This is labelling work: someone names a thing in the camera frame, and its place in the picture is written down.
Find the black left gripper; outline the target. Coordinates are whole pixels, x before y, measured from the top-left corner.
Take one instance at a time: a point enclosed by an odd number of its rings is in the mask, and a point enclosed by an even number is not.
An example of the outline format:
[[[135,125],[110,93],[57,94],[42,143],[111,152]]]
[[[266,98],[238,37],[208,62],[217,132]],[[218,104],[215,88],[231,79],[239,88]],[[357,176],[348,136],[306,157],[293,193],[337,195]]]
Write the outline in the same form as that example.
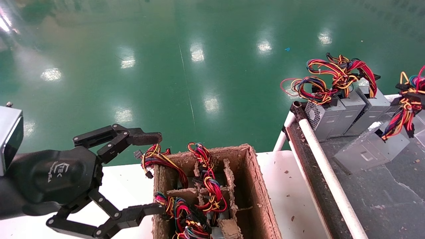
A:
[[[99,191],[102,165],[111,162],[131,145],[155,145],[162,141],[160,132],[105,126],[73,138],[76,148],[68,151],[45,150],[18,154],[7,169],[7,216],[53,215],[50,229],[84,239],[111,239],[119,231],[138,227],[146,216],[163,214],[159,203],[136,205],[118,210]],[[97,156],[88,150],[103,145]],[[109,218],[99,226],[68,220],[90,202]]]

